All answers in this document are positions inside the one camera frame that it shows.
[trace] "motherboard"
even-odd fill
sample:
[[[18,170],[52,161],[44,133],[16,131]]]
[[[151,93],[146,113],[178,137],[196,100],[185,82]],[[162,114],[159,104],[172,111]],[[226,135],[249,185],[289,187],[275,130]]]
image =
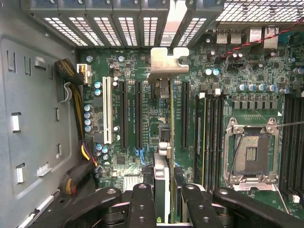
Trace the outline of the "motherboard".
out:
[[[299,116],[286,118],[291,115],[286,105],[290,109],[293,100],[301,100],[294,96],[304,82],[299,68],[304,47],[290,47],[281,38],[277,50],[267,54],[257,45],[225,56],[235,45],[207,41],[179,59],[189,73],[168,84],[148,82],[150,50],[80,52],[77,67],[90,77],[83,94],[86,137],[94,139],[102,167],[97,187],[124,191],[142,182],[153,154],[170,147],[171,161],[183,169],[187,183],[207,192],[229,186],[304,219],[303,206],[280,179],[287,177],[282,166],[288,166],[282,152],[292,146],[284,139],[293,128],[284,130],[284,124],[304,120],[302,101],[296,104],[302,105]]]

